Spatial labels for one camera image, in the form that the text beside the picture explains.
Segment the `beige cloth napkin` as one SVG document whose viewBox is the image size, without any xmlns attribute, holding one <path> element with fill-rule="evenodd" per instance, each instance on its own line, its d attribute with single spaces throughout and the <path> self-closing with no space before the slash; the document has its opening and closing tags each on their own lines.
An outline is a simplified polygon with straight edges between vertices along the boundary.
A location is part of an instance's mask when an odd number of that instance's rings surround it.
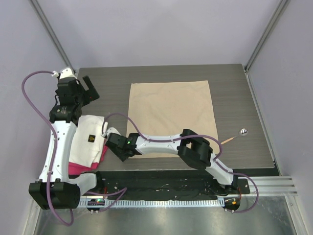
<svg viewBox="0 0 313 235">
<path fill-rule="evenodd" d="M 170 136 L 190 129 L 218 138 L 207 81 L 134 83 L 129 95 L 127 134 Z"/>
</svg>

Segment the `spoon with wooden handle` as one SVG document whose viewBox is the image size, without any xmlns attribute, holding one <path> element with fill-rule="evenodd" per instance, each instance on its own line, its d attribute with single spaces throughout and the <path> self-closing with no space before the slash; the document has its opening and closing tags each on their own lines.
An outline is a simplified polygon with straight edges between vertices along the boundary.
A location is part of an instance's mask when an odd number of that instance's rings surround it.
<svg viewBox="0 0 313 235">
<path fill-rule="evenodd" d="M 234 140 L 234 139 L 237 138 L 237 137 L 244 137 L 244 136 L 246 136 L 247 134 L 248 134 L 248 130 L 247 130 L 246 128 L 242 128 L 241 130 L 239 130 L 239 132 L 238 132 L 237 135 L 235 135 L 235 136 L 233 136 L 233 137 L 230 137 L 230 138 L 228 138 L 228 139 L 222 141 L 221 144 L 222 144 L 222 145 L 223 145 L 223 144 L 226 144 L 226 143 L 228 143 L 228 142 Z"/>
</svg>

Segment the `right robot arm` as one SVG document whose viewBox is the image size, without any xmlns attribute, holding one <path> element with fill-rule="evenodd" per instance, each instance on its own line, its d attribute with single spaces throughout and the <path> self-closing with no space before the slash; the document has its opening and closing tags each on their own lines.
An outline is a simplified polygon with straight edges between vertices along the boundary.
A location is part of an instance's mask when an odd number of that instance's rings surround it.
<svg viewBox="0 0 313 235">
<path fill-rule="evenodd" d="M 130 133 L 127 137 L 114 128 L 105 133 L 105 146 L 121 161 L 135 155 L 172 154 L 179 156 L 190 168 L 205 170 L 226 193 L 233 193 L 239 186 L 238 176 L 215 155 L 206 135 L 198 135 L 190 129 L 172 136 L 148 136 Z"/>
</svg>

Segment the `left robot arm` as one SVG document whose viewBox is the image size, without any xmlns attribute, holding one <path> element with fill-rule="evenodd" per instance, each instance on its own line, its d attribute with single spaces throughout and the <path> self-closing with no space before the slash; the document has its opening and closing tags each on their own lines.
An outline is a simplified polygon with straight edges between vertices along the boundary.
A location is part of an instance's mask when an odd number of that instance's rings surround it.
<svg viewBox="0 0 313 235">
<path fill-rule="evenodd" d="M 83 78 L 88 89 L 75 77 L 61 78 L 56 96 L 59 104 L 49 113 L 49 126 L 53 127 L 44 168 L 39 179 L 30 183 L 29 193 L 43 210 L 52 205 L 54 209 L 75 209 L 80 197 L 87 191 L 100 195 L 104 183 L 96 173 L 83 173 L 69 178 L 68 164 L 72 140 L 82 115 L 82 107 L 99 98 L 88 76 Z"/>
</svg>

